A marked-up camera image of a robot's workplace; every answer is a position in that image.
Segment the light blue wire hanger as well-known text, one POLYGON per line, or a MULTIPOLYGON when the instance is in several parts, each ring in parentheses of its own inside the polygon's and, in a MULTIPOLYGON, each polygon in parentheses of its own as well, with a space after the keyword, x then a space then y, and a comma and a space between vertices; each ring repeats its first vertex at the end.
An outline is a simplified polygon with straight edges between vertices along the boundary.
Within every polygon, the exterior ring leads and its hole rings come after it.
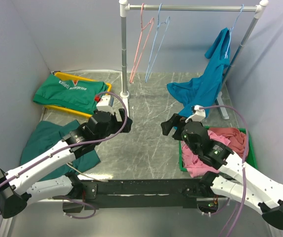
POLYGON ((161 3, 158 7, 156 32, 155 32, 155 36, 153 39, 151 52, 150 52, 150 56, 148 60, 148 65, 146 69, 146 74, 145 74, 145 79, 144 79, 145 82, 148 82, 151 76, 152 69, 158 57, 159 51, 161 49, 167 29, 171 21, 170 16, 168 16, 165 21, 160 20, 160 12, 162 10, 162 7, 163 7, 163 4, 161 3))

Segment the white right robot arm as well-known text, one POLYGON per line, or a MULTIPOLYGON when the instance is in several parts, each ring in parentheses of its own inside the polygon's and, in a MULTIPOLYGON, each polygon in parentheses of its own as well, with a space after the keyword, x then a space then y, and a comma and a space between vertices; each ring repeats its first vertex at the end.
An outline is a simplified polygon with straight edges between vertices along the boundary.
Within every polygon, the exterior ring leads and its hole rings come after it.
POLYGON ((163 135, 183 141, 191 152, 204 164, 232 178, 208 171, 202 178, 200 193, 206 197, 213 194, 228 197, 245 204, 259 213, 271 226, 283 230, 283 184, 242 161, 239 155, 221 142, 213 140, 201 121, 205 111, 198 109, 190 117, 173 114, 161 123, 163 135))

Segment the pink t shirt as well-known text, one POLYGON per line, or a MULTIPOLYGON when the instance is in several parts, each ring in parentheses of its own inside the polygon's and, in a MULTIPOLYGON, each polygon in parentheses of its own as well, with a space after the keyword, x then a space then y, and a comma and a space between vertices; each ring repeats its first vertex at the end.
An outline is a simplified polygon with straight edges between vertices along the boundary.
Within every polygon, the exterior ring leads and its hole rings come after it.
MULTIPOLYGON (((216 140, 228 146, 231 141, 226 138, 223 134, 215 133, 214 131, 208 130, 208 135, 210 139, 216 140)), ((184 163, 184 168, 190 174, 192 178, 203 176, 206 172, 211 171, 213 173, 219 173, 218 170, 204 164, 197 155, 193 154, 188 148, 184 141, 181 141, 182 150, 182 162, 184 163)))

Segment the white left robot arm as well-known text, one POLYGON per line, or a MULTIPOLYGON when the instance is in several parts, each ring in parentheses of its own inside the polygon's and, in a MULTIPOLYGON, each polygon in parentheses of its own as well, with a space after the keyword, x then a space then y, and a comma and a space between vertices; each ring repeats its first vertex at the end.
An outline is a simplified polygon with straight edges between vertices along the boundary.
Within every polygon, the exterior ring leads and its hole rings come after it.
POLYGON ((77 198, 82 183, 76 175, 42 181, 60 166, 93 151, 95 147, 119 133, 131 130, 132 120, 126 108, 119 109, 121 121, 114 113, 95 111, 89 120, 63 137, 56 145, 26 164, 9 170, 0 169, 0 216, 14 217, 29 204, 48 197, 77 198))

